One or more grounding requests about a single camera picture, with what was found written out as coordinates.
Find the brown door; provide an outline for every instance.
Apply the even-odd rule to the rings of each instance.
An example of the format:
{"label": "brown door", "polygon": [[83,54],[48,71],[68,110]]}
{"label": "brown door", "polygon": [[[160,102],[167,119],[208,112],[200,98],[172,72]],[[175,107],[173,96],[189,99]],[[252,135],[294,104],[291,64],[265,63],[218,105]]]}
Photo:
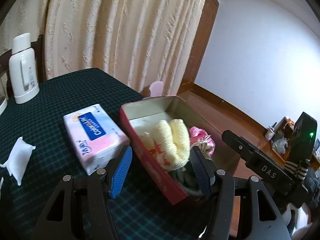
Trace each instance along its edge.
{"label": "brown door", "polygon": [[189,61],[181,85],[189,82],[193,83],[196,79],[217,14],[218,5],[217,0],[205,0],[204,2],[198,30],[192,44]]}

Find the pink object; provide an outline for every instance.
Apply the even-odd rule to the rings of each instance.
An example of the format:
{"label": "pink object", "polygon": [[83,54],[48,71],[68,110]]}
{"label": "pink object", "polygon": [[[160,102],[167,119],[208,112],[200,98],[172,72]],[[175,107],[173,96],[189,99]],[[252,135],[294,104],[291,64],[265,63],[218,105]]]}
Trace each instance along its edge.
{"label": "pink object", "polygon": [[210,156],[213,154],[216,144],[212,140],[211,136],[208,135],[208,133],[205,130],[199,129],[198,127],[193,126],[190,128],[189,133],[190,133],[190,145],[198,141],[206,141],[208,145],[213,147],[213,150],[208,154]]}
{"label": "pink object", "polygon": [[155,81],[149,87],[149,97],[161,97],[163,92],[163,82]]}

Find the beige curtain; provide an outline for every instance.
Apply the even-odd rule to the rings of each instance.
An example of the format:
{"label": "beige curtain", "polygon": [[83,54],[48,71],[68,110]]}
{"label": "beige curtain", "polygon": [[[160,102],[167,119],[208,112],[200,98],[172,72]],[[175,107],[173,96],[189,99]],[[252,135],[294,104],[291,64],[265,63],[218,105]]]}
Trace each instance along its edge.
{"label": "beige curtain", "polygon": [[[12,49],[14,37],[30,32],[31,41],[44,34],[48,0],[17,0],[0,26],[0,55]],[[0,95],[7,95],[7,73],[0,73]]]}
{"label": "beige curtain", "polygon": [[98,67],[138,92],[178,91],[204,0],[50,0],[45,66],[52,78]]}

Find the wooden door frame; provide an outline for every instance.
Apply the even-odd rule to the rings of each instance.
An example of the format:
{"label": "wooden door frame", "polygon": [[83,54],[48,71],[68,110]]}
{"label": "wooden door frame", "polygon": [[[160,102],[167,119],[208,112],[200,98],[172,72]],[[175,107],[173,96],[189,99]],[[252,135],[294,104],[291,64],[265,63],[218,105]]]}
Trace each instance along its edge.
{"label": "wooden door frame", "polygon": [[[219,8],[219,2],[218,2],[218,0],[213,0],[213,2],[217,5],[217,11],[218,11],[218,8]],[[202,63],[202,59],[203,59],[203,56],[204,56],[204,52],[205,52],[205,50],[206,50],[206,48],[207,48],[207,45],[208,45],[208,42],[209,42],[209,38],[210,38],[210,36],[211,36],[211,32],[212,32],[212,28],[213,28],[213,25],[214,25],[216,16],[217,16],[217,14],[215,14],[215,15],[214,15],[214,18],[213,18],[213,23],[212,23],[212,26],[211,26],[211,29],[210,29],[210,35],[208,35],[207,38],[206,38],[206,41],[205,41],[205,44],[204,44],[204,49],[203,49],[202,54],[201,54],[201,56],[200,56],[199,65],[198,65],[198,68],[197,68],[197,70],[196,70],[196,74],[195,74],[195,76],[193,77],[192,81],[187,81],[187,80],[185,80],[185,79],[182,78],[181,85],[180,85],[180,87],[179,87],[179,90],[178,90],[178,93],[177,93],[177,94],[183,93],[183,92],[188,91],[188,90],[190,90],[190,89],[193,88],[193,86],[194,86],[194,81],[195,81],[195,79],[196,79],[196,76],[197,76],[197,74],[198,74],[200,65],[201,65],[201,63]]]}

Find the white wall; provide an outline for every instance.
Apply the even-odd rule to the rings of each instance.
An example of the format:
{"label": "white wall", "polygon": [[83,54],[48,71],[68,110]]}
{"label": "white wall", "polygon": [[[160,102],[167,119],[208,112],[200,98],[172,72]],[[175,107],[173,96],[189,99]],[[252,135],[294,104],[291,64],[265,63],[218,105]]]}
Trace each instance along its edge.
{"label": "white wall", "polygon": [[275,1],[219,0],[195,83],[264,127],[303,111],[320,126],[320,24],[304,0]]}

